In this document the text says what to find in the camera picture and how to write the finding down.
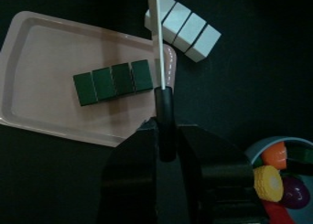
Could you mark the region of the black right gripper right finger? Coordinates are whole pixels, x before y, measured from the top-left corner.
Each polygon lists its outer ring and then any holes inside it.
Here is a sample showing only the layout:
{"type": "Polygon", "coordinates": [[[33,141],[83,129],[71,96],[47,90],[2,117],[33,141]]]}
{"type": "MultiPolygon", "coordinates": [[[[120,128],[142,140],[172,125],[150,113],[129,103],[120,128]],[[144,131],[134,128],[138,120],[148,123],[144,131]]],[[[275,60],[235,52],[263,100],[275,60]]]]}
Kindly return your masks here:
{"type": "Polygon", "coordinates": [[[178,128],[178,157],[192,224],[267,224],[241,149],[197,126],[178,128]]]}

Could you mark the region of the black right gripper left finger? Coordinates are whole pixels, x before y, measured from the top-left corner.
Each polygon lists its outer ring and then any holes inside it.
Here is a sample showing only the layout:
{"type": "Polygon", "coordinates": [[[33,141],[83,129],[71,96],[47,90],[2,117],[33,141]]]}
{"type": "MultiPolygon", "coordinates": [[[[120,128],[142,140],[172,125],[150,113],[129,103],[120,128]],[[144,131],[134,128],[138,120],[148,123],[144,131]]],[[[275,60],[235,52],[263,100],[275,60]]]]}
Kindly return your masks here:
{"type": "Polygon", "coordinates": [[[97,224],[157,223],[157,132],[157,122],[144,122],[112,152],[97,224]]]}

